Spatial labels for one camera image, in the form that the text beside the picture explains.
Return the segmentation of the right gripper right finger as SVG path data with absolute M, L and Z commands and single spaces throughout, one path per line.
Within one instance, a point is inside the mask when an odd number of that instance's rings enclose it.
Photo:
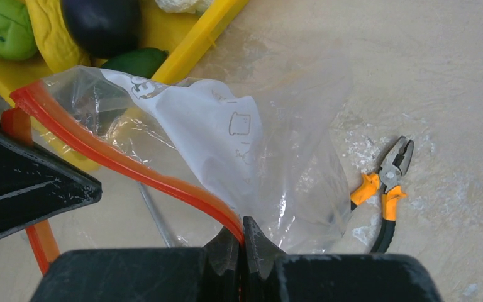
M 286 253 L 269 240 L 250 216 L 243 218 L 242 301 L 280 301 L 275 260 Z

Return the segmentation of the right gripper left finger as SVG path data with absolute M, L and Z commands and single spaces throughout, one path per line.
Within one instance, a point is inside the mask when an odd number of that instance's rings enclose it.
M 206 263 L 201 281 L 202 301 L 240 300 L 240 245 L 226 228 L 205 246 Z

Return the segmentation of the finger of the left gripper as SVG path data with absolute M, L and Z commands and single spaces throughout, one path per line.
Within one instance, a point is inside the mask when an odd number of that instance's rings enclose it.
M 37 143 L 13 140 L 0 125 L 0 239 L 97 203 L 102 192 L 96 178 Z

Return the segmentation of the clear orange zip bag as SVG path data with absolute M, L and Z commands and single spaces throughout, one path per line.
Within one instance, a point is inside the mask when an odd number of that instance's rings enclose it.
M 330 125 L 351 86 L 350 69 L 330 60 L 254 91 L 76 66 L 10 97 L 70 148 L 195 207 L 238 239 L 251 216 L 286 252 L 323 254 L 350 217 Z

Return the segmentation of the purple toy eggplant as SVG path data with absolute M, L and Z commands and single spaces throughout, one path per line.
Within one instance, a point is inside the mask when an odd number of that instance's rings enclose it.
M 139 1 L 60 1 L 72 39 L 90 56 L 109 59 L 138 48 L 142 33 Z

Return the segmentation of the dark green toy avocado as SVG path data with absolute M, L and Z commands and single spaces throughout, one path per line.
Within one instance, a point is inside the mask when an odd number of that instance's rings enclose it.
M 100 68 L 151 79 L 168 56 L 166 50 L 146 47 L 110 58 Z

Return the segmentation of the yellow black screwdriver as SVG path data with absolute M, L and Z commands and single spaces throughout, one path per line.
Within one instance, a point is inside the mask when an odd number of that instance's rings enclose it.
M 175 247 L 182 247 L 182 244 L 179 242 L 178 238 L 174 236 L 172 230 L 166 223 L 163 214 L 161 214 L 157 203 L 150 195 L 146 185 L 143 183 L 137 182 L 140 194 L 152 216 L 152 219 L 157 227 L 157 230 L 162 237 L 162 240 L 166 247 L 168 248 L 175 248 Z

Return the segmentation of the yellow plastic bin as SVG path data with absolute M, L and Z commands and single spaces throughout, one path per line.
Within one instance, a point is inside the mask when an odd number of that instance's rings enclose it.
M 155 1 L 139 2 L 142 33 L 137 49 L 154 47 L 169 52 L 153 75 L 154 80 L 166 83 L 185 77 L 245 6 L 245 1 L 213 1 L 203 14 L 190 14 L 166 13 Z M 90 56 L 90 66 L 99 67 L 109 59 Z M 13 91 L 52 74 L 39 50 L 27 60 L 0 59 L 0 96 L 10 101 Z

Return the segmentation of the green toy cabbage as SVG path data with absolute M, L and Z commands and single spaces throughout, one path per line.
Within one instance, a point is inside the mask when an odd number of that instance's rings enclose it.
M 0 1 L 0 59 L 22 61 L 37 52 L 26 4 Z

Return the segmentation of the orange black pliers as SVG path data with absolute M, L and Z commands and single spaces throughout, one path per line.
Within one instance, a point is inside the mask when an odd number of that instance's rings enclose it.
M 384 156 L 377 171 L 362 174 L 361 185 L 350 194 L 350 209 L 356 209 L 379 191 L 381 196 L 381 225 L 371 248 L 372 253 L 385 253 L 389 248 L 397 221 L 397 204 L 407 194 L 401 188 L 401 179 L 407 174 L 414 151 L 414 141 L 399 137 Z

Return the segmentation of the white toy cauliflower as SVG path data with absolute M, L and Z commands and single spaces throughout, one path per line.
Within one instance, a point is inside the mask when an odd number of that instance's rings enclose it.
M 213 0 L 155 0 L 155 2 L 166 13 L 203 14 Z

